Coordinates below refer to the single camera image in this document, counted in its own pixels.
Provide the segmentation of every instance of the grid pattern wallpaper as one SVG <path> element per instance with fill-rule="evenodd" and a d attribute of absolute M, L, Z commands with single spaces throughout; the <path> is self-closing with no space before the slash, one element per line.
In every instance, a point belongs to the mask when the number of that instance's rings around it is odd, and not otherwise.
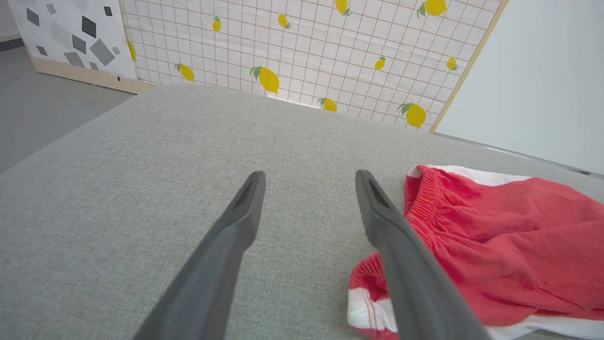
<path fill-rule="evenodd" d="M 121 0 L 139 80 L 429 131 L 501 0 Z"/>

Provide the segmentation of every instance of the white stripe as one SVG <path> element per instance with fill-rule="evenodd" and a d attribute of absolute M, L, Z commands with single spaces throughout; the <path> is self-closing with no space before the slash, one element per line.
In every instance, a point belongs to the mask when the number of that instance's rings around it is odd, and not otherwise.
<path fill-rule="evenodd" d="M 369 296 L 369 291 L 365 288 L 348 290 L 348 324 L 359 329 L 373 328 L 397 333 L 398 328 L 394 318 L 392 301 L 389 298 L 367 301 L 364 296 Z M 370 320 L 372 322 L 373 320 L 376 321 L 375 327 L 372 327 Z M 540 329 L 580 339 L 604 339 L 604 321 L 557 316 L 531 315 L 524 321 L 514 325 L 505 327 L 486 326 L 485 328 L 493 340 L 512 340 Z"/>
<path fill-rule="evenodd" d="M 486 185 L 486 186 L 498 186 L 504 185 L 515 181 L 524 181 L 528 180 L 532 177 L 529 176 L 517 176 L 517 175 L 508 175 L 508 174 L 498 174 L 497 172 L 488 172 L 481 170 L 474 170 L 464 168 L 462 166 L 457 165 L 426 165 L 429 168 L 441 169 L 451 174 L 456 174 L 460 176 L 464 176 L 466 178 L 471 179 L 476 184 Z M 413 178 L 421 177 L 422 172 L 417 166 L 414 166 L 407 176 Z"/>

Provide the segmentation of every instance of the gray fabric surface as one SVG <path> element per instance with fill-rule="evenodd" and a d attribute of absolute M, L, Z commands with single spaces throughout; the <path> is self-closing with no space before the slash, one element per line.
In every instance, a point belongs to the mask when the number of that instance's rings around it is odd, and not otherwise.
<path fill-rule="evenodd" d="M 604 201 L 597 179 L 478 146 L 238 91 L 159 87 L 0 175 L 0 333 L 132 336 L 261 169 L 260 229 L 227 338 L 362 338 L 346 323 L 347 287 L 374 250 L 354 174 L 373 172 L 400 207 L 416 164 L 540 176 Z"/>

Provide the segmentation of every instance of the lemon print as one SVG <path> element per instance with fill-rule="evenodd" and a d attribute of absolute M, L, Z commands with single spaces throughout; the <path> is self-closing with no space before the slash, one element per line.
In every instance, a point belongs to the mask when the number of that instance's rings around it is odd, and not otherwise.
<path fill-rule="evenodd" d="M 288 23 L 288 19 L 283 14 L 279 14 L 278 22 L 279 22 L 279 25 L 281 25 L 281 27 L 283 27 L 283 28 L 292 27 L 292 24 Z"/>
<path fill-rule="evenodd" d="M 334 103 L 333 100 L 329 98 L 319 98 L 319 100 L 317 100 L 317 103 L 320 103 L 326 111 L 335 112 L 338 110 L 338 106 L 336 105 L 336 103 Z"/>
<path fill-rule="evenodd" d="M 190 82 L 192 82 L 193 79 L 195 79 L 195 75 L 193 74 L 193 71 L 191 71 L 191 69 L 188 66 L 183 65 L 183 64 L 174 64 L 174 68 L 181 73 L 181 75 L 184 79 L 187 79 Z"/>
<path fill-rule="evenodd" d="M 459 68 L 459 65 L 457 65 L 457 60 L 455 60 L 455 58 L 450 57 L 449 61 L 447 61 L 447 68 L 451 71 L 455 71 Z"/>
<path fill-rule="evenodd" d="M 447 10 L 447 4 L 445 0 L 426 0 L 418 9 L 417 9 L 417 17 L 419 15 L 426 16 L 426 12 L 429 15 L 441 15 Z"/>
<path fill-rule="evenodd" d="M 384 67 L 384 64 L 386 64 L 386 58 L 384 58 L 384 56 L 379 56 L 379 60 L 376 61 L 375 69 L 381 70 L 382 67 Z"/>
<path fill-rule="evenodd" d="M 273 73 L 273 71 L 266 67 L 262 67 L 261 65 L 252 67 L 249 70 L 249 73 L 252 74 L 252 72 L 254 73 L 254 78 L 256 78 L 256 80 L 260 77 L 260 83 L 266 91 L 277 94 L 277 91 L 279 90 L 279 78 L 277 78 L 277 75 Z"/>
<path fill-rule="evenodd" d="M 426 111 L 424 111 L 424 109 L 418 104 L 400 104 L 397 111 L 400 111 L 400 114 L 407 113 L 407 123 L 409 123 L 411 126 L 415 126 L 418 129 L 421 128 L 422 124 L 426 121 Z"/>
<path fill-rule="evenodd" d="M 212 29 L 214 32 L 220 31 L 220 18 L 214 16 L 214 23 L 212 24 Z"/>
<path fill-rule="evenodd" d="M 348 7 L 348 0 L 336 0 L 336 9 L 342 15 L 349 16 L 352 14 L 350 8 Z"/>
<path fill-rule="evenodd" d="M 130 42 L 130 40 L 126 40 L 128 43 L 128 48 L 130 49 L 130 55 L 132 56 L 132 60 L 137 61 L 137 51 L 134 49 L 134 45 Z"/>

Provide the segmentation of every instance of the wooden panel edge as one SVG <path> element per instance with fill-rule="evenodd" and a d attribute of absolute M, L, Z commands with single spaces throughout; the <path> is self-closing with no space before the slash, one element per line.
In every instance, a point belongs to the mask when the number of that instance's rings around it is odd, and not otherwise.
<path fill-rule="evenodd" d="M 467 75 L 470 73 L 470 70 L 474 66 L 474 63 L 476 62 L 476 59 L 478 59 L 478 56 L 482 52 L 484 45 L 486 44 L 487 40 L 489 40 L 490 34 L 491 34 L 491 32 L 493 32 L 493 29 L 495 28 L 495 25 L 499 21 L 499 18 L 501 17 L 501 14 L 503 13 L 503 10 L 506 8 L 508 2 L 509 2 L 509 0 L 501 1 L 501 5 L 499 5 L 499 8 L 497 8 L 497 11 L 495 12 L 495 15 L 493 16 L 493 20 L 491 20 L 489 27 L 487 27 L 487 30 L 484 32 L 484 36 L 483 36 L 482 40 L 478 43 L 478 46 L 476 47 L 476 52 L 470 58 L 470 62 L 467 63 L 467 67 L 464 70 L 463 74 L 461 75 L 461 78 L 457 82 L 457 85 L 453 89 L 453 92 L 449 96 L 449 99 L 445 103 L 445 106 L 441 110 L 438 118 L 436 118 L 436 121 L 434 122 L 432 128 L 430 129 L 430 132 L 429 132 L 430 134 L 434 134 L 436 132 L 436 128 L 439 126 L 440 121 L 443 120 L 445 113 L 447 113 L 447 110 L 449 109 L 449 106 L 451 106 L 453 99 L 455 99 L 455 96 L 459 92 L 459 89 L 463 85 L 463 82 L 466 80 Z"/>
<path fill-rule="evenodd" d="M 97 71 L 92 70 L 90 68 L 82 68 L 70 64 L 64 64 L 62 62 L 56 62 L 52 60 L 34 57 L 31 55 L 31 53 L 30 59 L 31 63 L 34 66 L 34 70 L 36 70 L 37 72 L 72 79 L 79 82 L 89 83 L 102 87 L 108 87 L 118 91 L 141 94 L 155 87 L 155 85 L 149 83 L 114 76 L 104 71 Z"/>

